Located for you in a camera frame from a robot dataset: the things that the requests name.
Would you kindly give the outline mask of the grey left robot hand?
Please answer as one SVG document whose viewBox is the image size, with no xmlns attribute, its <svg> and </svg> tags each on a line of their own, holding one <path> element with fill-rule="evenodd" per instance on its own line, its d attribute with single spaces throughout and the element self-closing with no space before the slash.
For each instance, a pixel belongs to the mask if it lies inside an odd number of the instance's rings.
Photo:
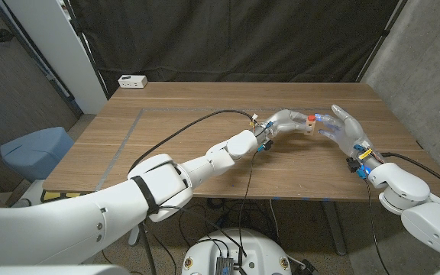
<svg viewBox="0 0 440 275">
<path fill-rule="evenodd" d="M 311 131 L 306 124 L 307 115 L 284 109 L 271 115 L 255 129 L 254 135 L 258 143 L 274 138 L 280 132 Z"/>
</svg>

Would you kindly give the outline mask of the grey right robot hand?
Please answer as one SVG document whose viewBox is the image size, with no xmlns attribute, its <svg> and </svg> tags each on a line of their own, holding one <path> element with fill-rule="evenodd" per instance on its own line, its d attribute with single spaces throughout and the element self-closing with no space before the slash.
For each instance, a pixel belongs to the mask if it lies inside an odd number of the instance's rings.
<svg viewBox="0 0 440 275">
<path fill-rule="evenodd" d="M 319 133 L 337 143 L 344 154 L 369 171 L 384 164 L 384 158 L 371 143 L 358 120 L 338 105 L 332 105 L 332 111 L 335 117 L 315 114 L 316 121 L 328 128 L 328 131 L 320 129 Z"/>
</svg>

